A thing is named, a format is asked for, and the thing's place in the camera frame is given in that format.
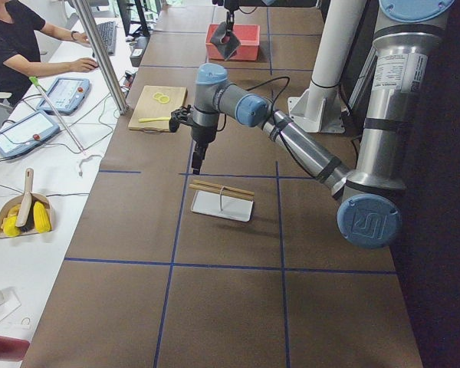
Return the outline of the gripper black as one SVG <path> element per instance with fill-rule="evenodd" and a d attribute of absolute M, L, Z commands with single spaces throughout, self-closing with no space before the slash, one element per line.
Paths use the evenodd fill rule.
<path fill-rule="evenodd" d="M 234 12 L 239 10 L 239 0 L 224 0 L 223 7 L 227 10 L 225 19 L 225 30 L 227 33 L 233 32 Z"/>
<path fill-rule="evenodd" d="M 208 145 L 215 140 L 217 126 L 200 126 L 194 125 L 191 130 L 191 136 L 196 145 L 192 153 L 192 174 L 198 175 L 205 159 L 205 153 Z"/>

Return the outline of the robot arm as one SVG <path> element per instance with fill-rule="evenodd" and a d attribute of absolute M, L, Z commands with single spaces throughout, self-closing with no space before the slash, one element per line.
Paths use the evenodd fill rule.
<path fill-rule="evenodd" d="M 192 171 L 199 173 L 215 139 L 219 117 L 259 127 L 282 145 L 303 169 L 327 186 L 340 202 L 342 236 L 362 248 L 390 245 L 399 234 L 397 202 L 405 185 L 400 171 L 430 52 L 442 41 L 450 1 L 381 1 L 373 34 L 376 67 L 354 169 L 311 136 L 325 125 L 365 4 L 332 1 L 309 88 L 288 112 L 269 99 L 240 88 L 219 64 L 199 67 L 189 114 L 195 149 Z"/>
<path fill-rule="evenodd" d="M 312 8 L 318 7 L 321 1 L 299 0 L 212 0 L 212 4 L 221 6 L 227 11 L 223 22 L 226 31 L 232 31 L 235 23 L 235 12 L 242 7 L 289 7 L 289 8 Z"/>

